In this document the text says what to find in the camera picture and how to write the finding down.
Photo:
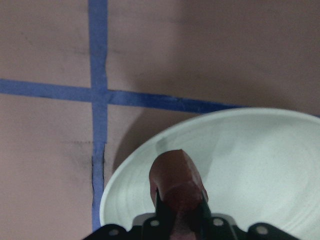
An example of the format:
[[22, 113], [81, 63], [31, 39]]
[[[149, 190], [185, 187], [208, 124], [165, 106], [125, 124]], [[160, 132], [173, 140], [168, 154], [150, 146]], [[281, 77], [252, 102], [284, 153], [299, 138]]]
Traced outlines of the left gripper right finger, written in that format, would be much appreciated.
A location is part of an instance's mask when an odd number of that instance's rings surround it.
[[269, 223], [258, 222], [240, 229], [236, 221], [229, 215], [212, 213], [207, 199], [202, 195], [199, 205], [200, 235], [202, 240], [296, 240], [297, 238]]

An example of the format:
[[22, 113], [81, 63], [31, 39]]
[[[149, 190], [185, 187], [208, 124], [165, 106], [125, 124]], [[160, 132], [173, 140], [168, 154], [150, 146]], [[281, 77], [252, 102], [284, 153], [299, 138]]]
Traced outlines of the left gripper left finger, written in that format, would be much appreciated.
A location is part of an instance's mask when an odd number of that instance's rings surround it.
[[156, 191], [155, 213], [143, 218], [142, 223], [133, 225], [127, 231], [115, 223], [106, 224], [90, 235], [86, 240], [170, 240], [174, 215], [171, 209], [161, 200], [159, 190]]

